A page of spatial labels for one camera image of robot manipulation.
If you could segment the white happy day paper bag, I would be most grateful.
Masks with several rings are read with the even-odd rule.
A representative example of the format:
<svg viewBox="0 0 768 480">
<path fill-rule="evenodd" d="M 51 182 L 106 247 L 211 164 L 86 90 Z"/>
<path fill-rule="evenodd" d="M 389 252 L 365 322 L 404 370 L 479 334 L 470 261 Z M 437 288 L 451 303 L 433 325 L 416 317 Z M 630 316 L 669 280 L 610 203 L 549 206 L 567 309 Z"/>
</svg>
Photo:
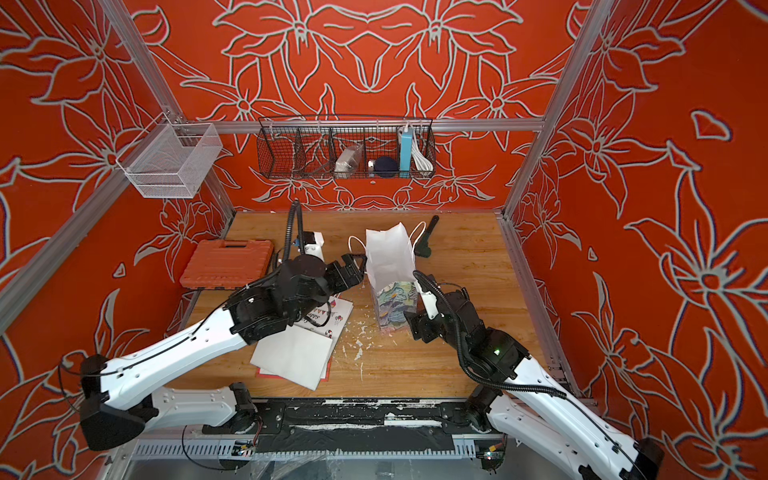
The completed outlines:
<svg viewBox="0 0 768 480">
<path fill-rule="evenodd" d="M 287 327 L 283 332 L 260 340 L 256 347 L 262 341 L 266 341 L 267 344 L 288 343 L 289 341 L 300 342 L 305 345 L 326 343 L 329 345 L 328 356 L 331 360 L 333 350 L 353 309 L 354 304 L 351 301 L 332 297 L 330 306 L 318 307 L 308 314 L 310 322 L 306 319 L 297 322 L 293 326 Z"/>
</svg>

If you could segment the colourful patterned paper bag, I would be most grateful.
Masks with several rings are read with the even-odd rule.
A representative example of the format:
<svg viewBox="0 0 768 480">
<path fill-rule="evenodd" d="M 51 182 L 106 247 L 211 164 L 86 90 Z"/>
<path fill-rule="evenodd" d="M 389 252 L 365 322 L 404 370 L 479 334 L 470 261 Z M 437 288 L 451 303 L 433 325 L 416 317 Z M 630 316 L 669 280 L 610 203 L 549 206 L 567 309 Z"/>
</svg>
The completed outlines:
<svg viewBox="0 0 768 480">
<path fill-rule="evenodd" d="M 387 230 L 367 229 L 365 240 L 351 235 L 347 247 L 353 253 L 361 247 L 366 257 L 365 275 L 371 288 L 374 314 L 385 332 L 407 325 L 406 315 L 417 310 L 419 293 L 413 272 L 416 270 L 415 244 L 426 230 L 419 222 L 408 231 L 402 222 Z"/>
</svg>

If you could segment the red RICH paper bag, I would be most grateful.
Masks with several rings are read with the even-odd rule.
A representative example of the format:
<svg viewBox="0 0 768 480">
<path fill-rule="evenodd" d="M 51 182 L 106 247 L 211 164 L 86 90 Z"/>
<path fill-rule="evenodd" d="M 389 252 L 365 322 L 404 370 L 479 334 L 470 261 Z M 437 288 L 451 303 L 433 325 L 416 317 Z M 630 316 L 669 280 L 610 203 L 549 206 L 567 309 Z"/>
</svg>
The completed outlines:
<svg viewBox="0 0 768 480">
<path fill-rule="evenodd" d="M 271 379 L 284 379 L 304 388 L 315 390 L 325 381 L 330 369 L 329 345 L 289 341 L 257 345 L 251 363 L 258 368 L 257 375 Z"/>
</svg>

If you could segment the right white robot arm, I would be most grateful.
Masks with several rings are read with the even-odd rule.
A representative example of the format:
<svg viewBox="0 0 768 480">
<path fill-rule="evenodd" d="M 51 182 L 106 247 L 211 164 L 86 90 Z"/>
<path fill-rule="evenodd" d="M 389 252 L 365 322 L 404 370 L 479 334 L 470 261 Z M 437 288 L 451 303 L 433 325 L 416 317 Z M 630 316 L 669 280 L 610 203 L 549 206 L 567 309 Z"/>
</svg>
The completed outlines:
<svg viewBox="0 0 768 480">
<path fill-rule="evenodd" d="M 414 339 L 442 339 L 477 387 L 466 403 L 474 429 L 496 430 L 572 479 L 655 479 L 664 452 L 602 419 L 559 384 L 510 334 L 486 326 L 465 288 L 444 292 L 413 273 L 422 306 L 407 317 Z"/>
</svg>

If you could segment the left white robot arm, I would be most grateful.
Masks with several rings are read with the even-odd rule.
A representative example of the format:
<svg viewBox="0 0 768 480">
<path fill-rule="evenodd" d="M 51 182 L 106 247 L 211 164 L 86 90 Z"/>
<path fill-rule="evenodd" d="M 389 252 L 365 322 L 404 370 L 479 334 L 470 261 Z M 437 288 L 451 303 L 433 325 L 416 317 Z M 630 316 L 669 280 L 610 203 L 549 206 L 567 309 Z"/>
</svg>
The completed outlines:
<svg viewBox="0 0 768 480">
<path fill-rule="evenodd" d="M 207 433 L 249 434 L 262 426 L 241 382 L 210 391 L 166 385 L 329 306 L 332 297 L 360 284 L 366 270 L 362 253 L 327 263 L 307 251 L 298 201 L 289 210 L 282 253 L 273 272 L 231 294 L 199 323 L 123 357 L 97 354 L 82 361 L 79 426 L 90 450 L 109 451 L 154 429 L 200 425 Z"/>
</svg>

